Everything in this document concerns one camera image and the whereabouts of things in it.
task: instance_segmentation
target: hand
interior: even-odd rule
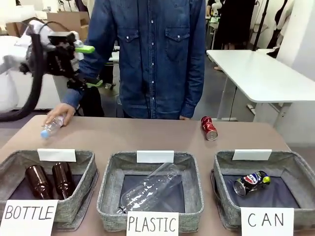
[[[47,114],[44,124],[49,124],[57,116],[65,115],[63,125],[67,125],[73,117],[74,113],[75,109],[72,106],[66,103],[61,103]]]
[[[190,120],[190,118],[179,116],[179,120]]]

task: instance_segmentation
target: white paper label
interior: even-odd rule
[[[293,236],[293,208],[241,207],[242,236]]]
[[[268,161],[271,149],[235,149],[233,161]]]
[[[127,236],[178,236],[177,212],[129,211]]]
[[[74,149],[39,148],[37,152],[40,161],[76,162]]]
[[[165,162],[174,162],[174,151],[137,151],[137,163]]]
[[[1,236],[50,236],[58,200],[8,200]]]

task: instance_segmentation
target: denim shirt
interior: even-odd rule
[[[191,118],[204,81],[205,0],[96,0],[86,44],[95,52],[80,61],[96,78],[120,44],[120,99],[134,118]],[[76,107],[82,93],[68,89]]]

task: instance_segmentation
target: bottle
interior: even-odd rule
[[[25,177],[30,184],[34,197],[42,200],[54,199],[53,187],[42,166],[33,165],[28,167],[25,170]]]
[[[67,199],[73,194],[75,189],[69,164],[66,162],[58,162],[53,166],[52,172],[59,199]]]
[[[41,137],[48,139],[57,133],[57,131],[63,126],[63,119],[64,116],[57,116],[49,124],[45,124],[43,131],[40,132]]]
[[[150,211],[181,181],[178,167],[173,163],[164,163],[134,188],[122,194],[117,213]]]

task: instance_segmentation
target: can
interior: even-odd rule
[[[218,137],[217,129],[213,126],[211,117],[203,117],[201,119],[201,127],[205,132],[206,139],[214,141]]]
[[[250,192],[262,189],[270,184],[270,177],[264,171],[238,178],[234,182],[233,189],[241,197]]]

